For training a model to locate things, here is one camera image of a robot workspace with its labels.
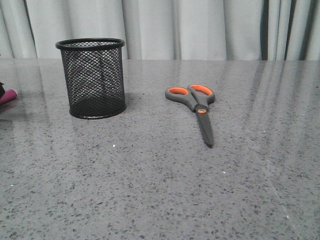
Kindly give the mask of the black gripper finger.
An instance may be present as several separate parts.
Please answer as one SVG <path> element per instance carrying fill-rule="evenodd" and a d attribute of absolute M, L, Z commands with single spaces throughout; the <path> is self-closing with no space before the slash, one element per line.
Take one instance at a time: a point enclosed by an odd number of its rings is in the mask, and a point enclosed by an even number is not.
<path fill-rule="evenodd" d="M 5 95 L 5 89 L 3 87 L 3 83 L 0 82 L 0 99 Z"/>

